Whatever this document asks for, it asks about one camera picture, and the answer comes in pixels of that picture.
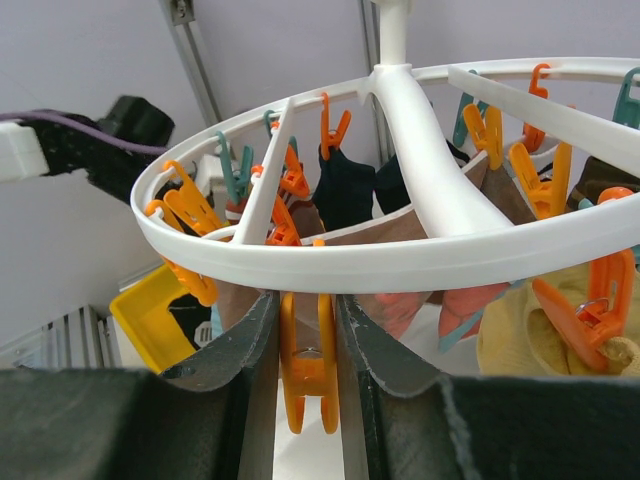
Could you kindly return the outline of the black patterned sock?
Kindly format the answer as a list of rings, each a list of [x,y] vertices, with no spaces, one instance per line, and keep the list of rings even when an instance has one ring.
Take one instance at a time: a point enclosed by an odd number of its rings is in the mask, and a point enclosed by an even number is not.
[[[223,333],[216,304],[206,307],[194,296],[186,294],[174,299],[168,311],[195,350],[206,347]]]

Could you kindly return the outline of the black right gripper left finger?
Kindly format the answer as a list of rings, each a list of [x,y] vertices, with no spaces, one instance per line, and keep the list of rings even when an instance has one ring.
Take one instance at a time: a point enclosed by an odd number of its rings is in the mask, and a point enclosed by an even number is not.
[[[1,374],[5,479],[269,479],[280,297],[161,374]]]

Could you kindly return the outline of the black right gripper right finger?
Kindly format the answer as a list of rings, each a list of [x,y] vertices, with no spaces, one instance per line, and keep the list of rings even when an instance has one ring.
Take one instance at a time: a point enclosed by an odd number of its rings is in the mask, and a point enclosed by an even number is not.
[[[635,479],[639,383],[454,376],[337,299],[349,479]]]

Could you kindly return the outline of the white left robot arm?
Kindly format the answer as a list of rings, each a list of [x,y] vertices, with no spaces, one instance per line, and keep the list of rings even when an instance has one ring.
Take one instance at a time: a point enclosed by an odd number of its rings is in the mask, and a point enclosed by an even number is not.
[[[97,121],[80,114],[62,115],[116,139],[151,147],[166,147],[175,128],[162,110],[142,97],[128,95],[119,97]],[[124,203],[129,202],[137,177],[156,158],[52,121],[33,119],[21,124],[34,129],[51,176],[83,170],[91,185]]]

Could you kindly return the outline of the white round clip hanger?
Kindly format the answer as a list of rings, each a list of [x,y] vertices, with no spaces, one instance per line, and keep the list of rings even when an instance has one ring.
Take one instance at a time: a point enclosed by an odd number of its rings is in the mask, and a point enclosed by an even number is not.
[[[308,293],[374,294],[447,290],[519,280],[636,245],[639,198],[522,225],[514,224],[470,180],[450,153],[424,92],[448,83],[631,175],[639,172],[639,133],[512,88],[533,59],[457,63],[415,69],[406,60],[407,1],[382,1],[380,61],[364,78],[328,85],[271,104],[280,125],[254,180],[240,221],[203,236],[167,222],[155,203],[160,187],[214,146],[218,134],[256,127],[262,108],[220,122],[161,155],[138,177],[132,211],[149,244],[180,267],[229,284]],[[391,214],[310,239],[270,246],[267,233],[296,115],[335,100],[375,98],[386,118],[410,204]]]

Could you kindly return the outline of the yellow beige sock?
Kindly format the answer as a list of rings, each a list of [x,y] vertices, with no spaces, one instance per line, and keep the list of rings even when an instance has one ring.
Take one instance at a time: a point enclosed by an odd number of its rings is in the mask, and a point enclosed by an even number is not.
[[[577,265],[542,275],[574,305],[586,299],[588,266]],[[484,309],[477,337],[476,353],[484,375],[559,376],[608,375],[639,377],[639,272],[629,316],[622,337],[622,350],[613,353],[608,369],[597,372],[582,362],[553,328],[531,287],[532,280],[509,290]]]

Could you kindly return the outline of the yellow-orange clothes peg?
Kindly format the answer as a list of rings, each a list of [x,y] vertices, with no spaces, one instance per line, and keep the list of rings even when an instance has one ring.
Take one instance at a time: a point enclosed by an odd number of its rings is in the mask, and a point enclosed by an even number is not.
[[[318,296],[317,313],[321,346],[304,350],[297,346],[294,295],[287,293],[281,300],[279,356],[285,410],[289,429],[294,434],[302,431],[308,397],[321,400],[321,419],[326,433],[335,433],[339,425],[336,321],[330,295]]]

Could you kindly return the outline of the orange clothes peg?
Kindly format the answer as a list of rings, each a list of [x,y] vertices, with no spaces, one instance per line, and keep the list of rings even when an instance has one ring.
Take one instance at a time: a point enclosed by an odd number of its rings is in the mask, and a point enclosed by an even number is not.
[[[541,278],[533,292],[565,344],[588,367],[603,372],[609,366],[604,345],[620,337],[631,307],[636,264],[627,248],[589,262],[586,300],[571,304]]]

